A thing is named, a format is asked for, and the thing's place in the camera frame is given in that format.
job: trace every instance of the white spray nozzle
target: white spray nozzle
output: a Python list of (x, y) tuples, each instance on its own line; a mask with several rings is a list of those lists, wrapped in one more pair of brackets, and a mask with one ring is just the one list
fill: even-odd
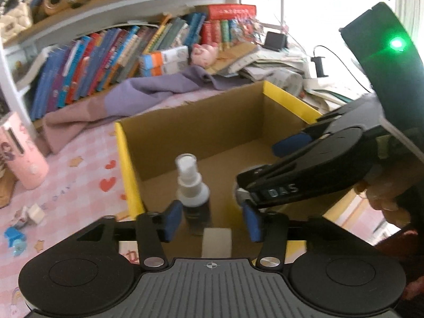
[(192, 154), (182, 154), (175, 159), (178, 176), (185, 185), (192, 185), (198, 180), (197, 159)]

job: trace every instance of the green light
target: green light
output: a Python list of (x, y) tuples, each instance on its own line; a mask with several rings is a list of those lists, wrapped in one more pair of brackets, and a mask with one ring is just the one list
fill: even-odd
[(395, 37), (390, 41), (390, 48), (396, 51), (404, 51), (406, 42), (402, 37)]

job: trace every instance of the purple book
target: purple book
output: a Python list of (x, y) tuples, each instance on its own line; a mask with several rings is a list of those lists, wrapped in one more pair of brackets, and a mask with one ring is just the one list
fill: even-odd
[(59, 92), (62, 90), (63, 80), (65, 79), (65, 77), (63, 76), (63, 70), (74, 45), (75, 41), (73, 41), (70, 45), (66, 47), (66, 52), (62, 60), (62, 64), (60, 65), (59, 71), (57, 72), (52, 84), (52, 90), (50, 92), (49, 100), (47, 103), (47, 112), (57, 110), (57, 99), (59, 97)]

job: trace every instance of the human hand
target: human hand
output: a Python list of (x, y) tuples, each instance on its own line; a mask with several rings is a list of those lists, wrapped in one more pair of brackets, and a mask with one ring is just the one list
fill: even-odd
[(408, 155), (383, 169), (372, 183), (364, 180), (354, 186), (356, 193), (366, 190), (368, 201), (376, 210), (381, 210), (387, 222), (402, 228), (410, 223), (411, 216), (396, 203), (396, 196), (424, 179), (424, 164), (415, 156)]

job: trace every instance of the white handbag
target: white handbag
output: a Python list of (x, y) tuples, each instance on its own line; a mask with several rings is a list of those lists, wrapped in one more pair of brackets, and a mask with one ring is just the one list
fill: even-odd
[(33, 23), (31, 10), (23, 0), (16, 0), (17, 6), (5, 14), (6, 6), (11, 2), (3, 0), (0, 5), (0, 35), (3, 42), (28, 29)]

